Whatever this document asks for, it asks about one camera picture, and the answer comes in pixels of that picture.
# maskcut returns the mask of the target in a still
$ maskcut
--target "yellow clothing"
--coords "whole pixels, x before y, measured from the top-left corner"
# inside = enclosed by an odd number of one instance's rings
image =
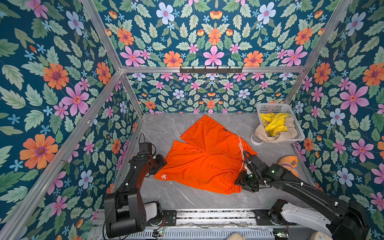
[[[284,123],[285,118],[289,115],[289,113],[260,113],[262,121],[266,125],[264,130],[269,131],[272,137],[276,136],[279,132],[287,131],[288,129]]]

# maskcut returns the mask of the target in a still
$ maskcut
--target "beige object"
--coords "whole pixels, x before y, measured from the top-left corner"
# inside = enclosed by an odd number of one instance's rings
[[[324,233],[314,232],[312,234],[311,240],[332,240],[332,238],[325,235]]]
[[[245,240],[245,237],[241,236],[238,233],[232,234],[227,240]]]
[[[255,136],[261,139],[264,142],[278,143],[295,138],[297,136],[297,131],[293,122],[295,121],[294,116],[290,115],[285,118],[284,125],[287,127],[287,131],[280,132],[275,137],[270,137],[267,135],[267,132],[264,130],[264,124],[261,123],[255,130]]]

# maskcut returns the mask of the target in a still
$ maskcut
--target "orange shorts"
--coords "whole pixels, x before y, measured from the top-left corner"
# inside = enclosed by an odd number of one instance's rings
[[[243,169],[239,137],[207,115],[175,141],[155,178],[221,194],[241,192],[235,181]],[[257,155],[241,138],[243,149]]]

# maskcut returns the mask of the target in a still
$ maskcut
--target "flower center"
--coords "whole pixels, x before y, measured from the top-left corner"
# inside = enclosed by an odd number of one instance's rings
[[[73,99],[73,103],[74,104],[79,104],[81,102],[81,99],[79,96],[76,96],[74,99]]]
[[[58,81],[60,78],[61,78],[61,73],[59,72],[54,72],[52,74],[52,78],[55,80],[55,81]]]
[[[35,154],[36,154],[38,157],[42,157],[42,156],[45,154],[45,151],[46,151],[46,148],[45,148],[45,147],[38,147],[38,148],[35,150]]]
[[[355,95],[352,95],[352,96],[349,98],[349,100],[350,100],[351,102],[356,101],[356,99],[357,99],[357,97],[356,97]]]
[[[374,71],[372,73],[372,78],[376,78],[378,75],[379,75],[379,72],[378,71]]]

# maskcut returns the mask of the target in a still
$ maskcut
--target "laundry basket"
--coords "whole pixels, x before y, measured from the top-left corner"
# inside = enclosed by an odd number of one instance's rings
[[[294,118],[293,122],[295,129],[297,131],[297,136],[295,138],[291,138],[289,140],[280,142],[280,143],[293,143],[296,141],[303,141],[305,139],[305,135],[303,130],[300,127],[299,121],[297,121],[296,115],[293,113],[292,108],[288,104],[283,103],[258,103],[256,104],[257,115],[259,116],[260,123],[263,123],[260,113],[289,113]]]

